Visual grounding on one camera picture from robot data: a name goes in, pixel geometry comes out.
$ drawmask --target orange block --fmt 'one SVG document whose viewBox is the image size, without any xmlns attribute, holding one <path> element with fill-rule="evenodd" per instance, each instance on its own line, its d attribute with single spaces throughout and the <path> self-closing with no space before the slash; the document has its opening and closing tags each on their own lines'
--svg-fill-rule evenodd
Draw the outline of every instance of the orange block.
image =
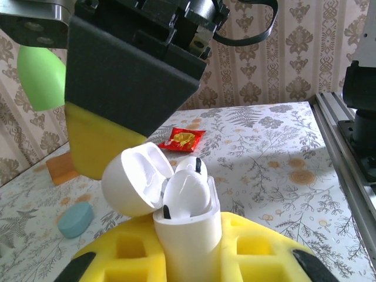
<svg viewBox="0 0 376 282">
<path fill-rule="evenodd" d="M 52 182 L 58 186 L 79 176 L 79 173 L 73 166 L 72 156 L 70 152 L 53 157 L 46 161 L 46 165 L 51 175 Z"/>
</svg>

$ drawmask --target light green egg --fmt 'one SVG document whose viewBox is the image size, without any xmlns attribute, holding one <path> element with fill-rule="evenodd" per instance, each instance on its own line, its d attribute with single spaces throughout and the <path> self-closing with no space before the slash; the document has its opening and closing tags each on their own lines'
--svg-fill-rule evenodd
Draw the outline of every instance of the light green egg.
<svg viewBox="0 0 376 282">
<path fill-rule="evenodd" d="M 20 46 L 17 59 L 19 81 L 35 111 L 65 104 L 65 65 L 50 50 Z"/>
</svg>

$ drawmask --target metal frame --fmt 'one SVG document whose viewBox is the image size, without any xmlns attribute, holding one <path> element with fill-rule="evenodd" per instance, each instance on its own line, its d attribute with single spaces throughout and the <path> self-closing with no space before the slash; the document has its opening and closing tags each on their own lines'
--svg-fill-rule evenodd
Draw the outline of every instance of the metal frame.
<svg viewBox="0 0 376 282">
<path fill-rule="evenodd" d="M 319 93 L 311 108 L 324 138 L 341 188 L 347 198 L 371 262 L 376 267 L 376 194 L 366 181 L 337 126 L 339 120 L 353 120 L 339 93 Z"/>
</svg>

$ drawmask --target open lid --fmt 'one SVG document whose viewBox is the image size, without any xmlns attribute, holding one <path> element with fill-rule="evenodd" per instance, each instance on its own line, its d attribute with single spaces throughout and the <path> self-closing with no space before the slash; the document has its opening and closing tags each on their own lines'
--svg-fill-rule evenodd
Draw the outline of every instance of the open lid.
<svg viewBox="0 0 376 282">
<path fill-rule="evenodd" d="M 120 214 L 144 216 L 162 207 L 162 187 L 174 171 L 154 143 L 126 149 L 107 166 L 102 191 L 108 204 Z"/>
</svg>

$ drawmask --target black cable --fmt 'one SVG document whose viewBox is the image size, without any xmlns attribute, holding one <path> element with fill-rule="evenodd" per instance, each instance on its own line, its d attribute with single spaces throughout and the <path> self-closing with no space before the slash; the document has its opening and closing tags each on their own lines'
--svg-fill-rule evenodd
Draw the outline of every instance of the black cable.
<svg viewBox="0 0 376 282">
<path fill-rule="evenodd" d="M 219 9 L 219 5 L 216 0 L 212 0 L 214 3 L 214 7 L 216 11 Z M 268 28 L 255 36 L 244 38 L 244 39 L 230 39 L 226 37 L 220 36 L 217 32 L 214 34 L 213 39 L 219 43 L 222 43 L 227 46 L 248 46 L 252 44 L 259 43 L 265 39 L 271 34 L 271 30 L 273 28 L 273 25 L 276 21 L 277 14 L 278 14 L 278 2 L 277 0 L 238 0 L 241 3 L 244 4 L 264 4 L 272 8 L 273 10 L 273 18 L 271 19 L 271 23 L 268 26 Z"/>
</svg>

